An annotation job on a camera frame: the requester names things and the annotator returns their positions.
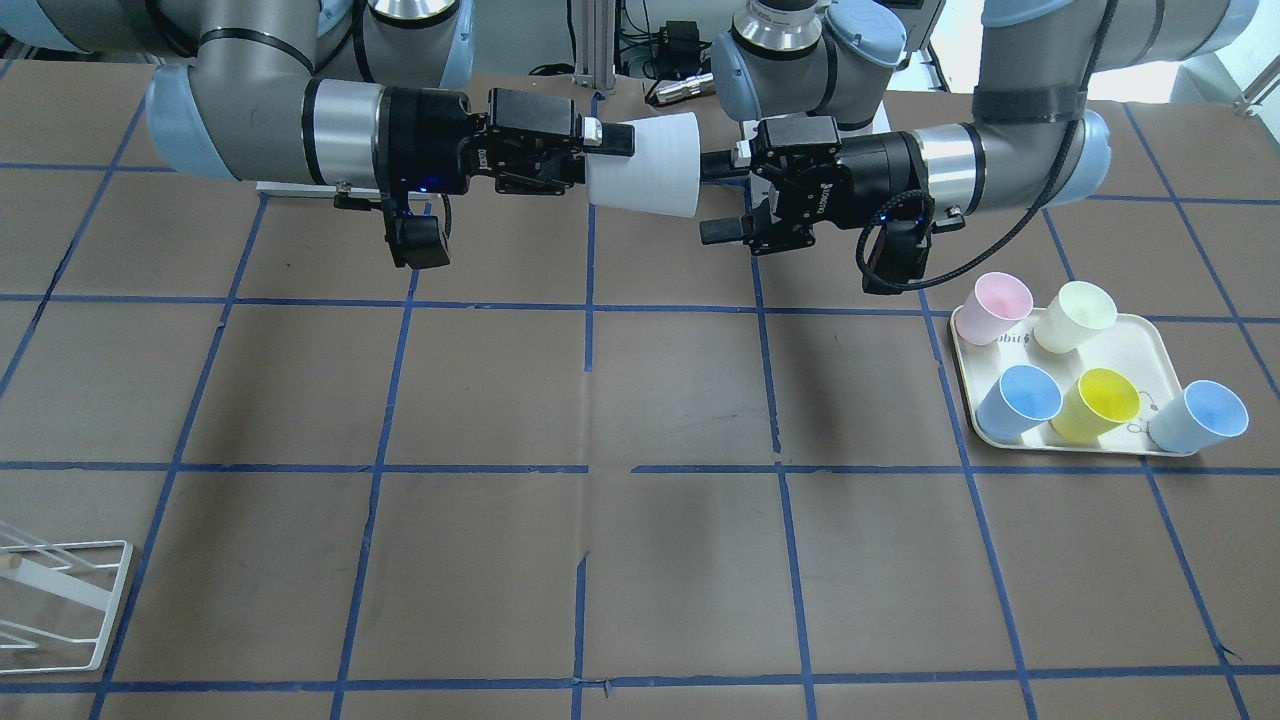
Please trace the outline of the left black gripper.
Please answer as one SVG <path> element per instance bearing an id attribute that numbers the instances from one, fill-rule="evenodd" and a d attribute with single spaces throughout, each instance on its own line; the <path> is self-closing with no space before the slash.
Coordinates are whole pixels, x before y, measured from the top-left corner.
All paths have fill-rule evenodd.
<path id="1" fill-rule="evenodd" d="M 801 186 L 801 196 L 762 201 L 749 214 L 701 222 L 703 245 L 742 243 L 753 256 L 806 249 L 813 227 L 840 229 L 877 219 L 891 197 L 920 190 L 923 160 L 914 135 L 841 138 L 833 117 L 773 117 L 731 149 L 703 152 L 700 181 L 759 176 L 774 186 Z"/>

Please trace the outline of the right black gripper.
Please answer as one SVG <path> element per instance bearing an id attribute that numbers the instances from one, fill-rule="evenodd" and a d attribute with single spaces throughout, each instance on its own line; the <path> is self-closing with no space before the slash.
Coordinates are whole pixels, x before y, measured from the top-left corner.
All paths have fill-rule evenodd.
<path id="1" fill-rule="evenodd" d="M 581 114 L 570 97 L 512 88 L 489 92 L 489 113 L 468 96 L 439 88 L 384 88 L 378 109 L 375 179 L 384 196 L 462 195 L 475 176 L 495 176 L 495 191 L 564 195 L 585 183 L 585 156 L 511 158 L 483 164 L 483 126 L 497 142 L 530 152 L 635 155 L 635 128 Z"/>

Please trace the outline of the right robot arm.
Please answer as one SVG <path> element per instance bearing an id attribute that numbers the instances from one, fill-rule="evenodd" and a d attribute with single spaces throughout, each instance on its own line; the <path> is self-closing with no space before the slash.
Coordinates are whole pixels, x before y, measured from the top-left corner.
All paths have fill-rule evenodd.
<path id="1" fill-rule="evenodd" d="M 178 172 L 461 195 L 474 176 L 561 193 L 635 132 L 566 97 L 495 90 L 474 111 L 470 1 L 5 1 L 3 29 L 65 53 L 160 56 L 146 99 Z"/>

